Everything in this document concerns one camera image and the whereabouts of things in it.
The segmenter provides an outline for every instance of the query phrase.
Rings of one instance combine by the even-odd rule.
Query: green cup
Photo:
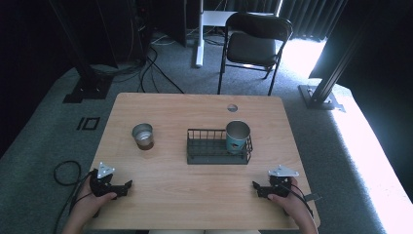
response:
[[[241,120],[234,120],[227,125],[225,130],[227,132],[226,146],[228,152],[233,154],[240,153],[250,134],[248,124]]]

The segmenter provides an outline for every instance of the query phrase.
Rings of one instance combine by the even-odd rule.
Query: finger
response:
[[[295,185],[295,186],[298,185],[298,181],[297,181],[297,179],[295,179],[295,177],[292,177],[292,178],[291,178],[291,184],[293,184],[293,185]]]
[[[282,203],[282,199],[284,199],[283,197],[280,197],[276,194],[268,194],[268,199],[270,199],[271,201],[277,203],[277,204],[281,204]]]
[[[111,193],[106,193],[105,195],[98,197],[99,199],[99,203],[100,204],[106,204],[108,203],[110,200],[116,198],[118,196],[118,194],[111,192]]]

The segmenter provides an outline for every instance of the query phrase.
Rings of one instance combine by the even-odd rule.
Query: wooden table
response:
[[[230,104],[238,111],[229,111]],[[249,163],[188,165],[187,130],[225,129],[232,120],[250,126]],[[131,136],[139,123],[154,128],[150,150],[139,150]],[[311,193],[279,97],[119,94],[92,168],[99,162],[116,169],[112,184],[132,179],[133,185],[128,196],[102,208],[93,229],[297,229],[251,185],[270,185],[268,171],[279,164],[298,171],[300,188]]]

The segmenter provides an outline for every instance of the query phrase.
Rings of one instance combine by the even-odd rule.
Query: metal bracket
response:
[[[277,168],[268,171],[268,176],[296,177],[296,176],[300,176],[300,174],[286,166],[279,165]]]
[[[114,168],[110,168],[104,165],[102,162],[99,164],[99,169],[97,171],[97,178],[103,178],[105,176],[111,175],[115,172]]]

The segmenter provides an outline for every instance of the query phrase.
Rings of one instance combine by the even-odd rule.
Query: metal cup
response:
[[[136,141],[137,147],[141,150],[148,150],[154,146],[153,129],[150,124],[138,124],[136,125],[131,135]]]
[[[240,120],[234,120],[227,125],[225,130],[227,132],[226,146],[228,152],[235,154],[242,151],[250,134],[248,124]]]

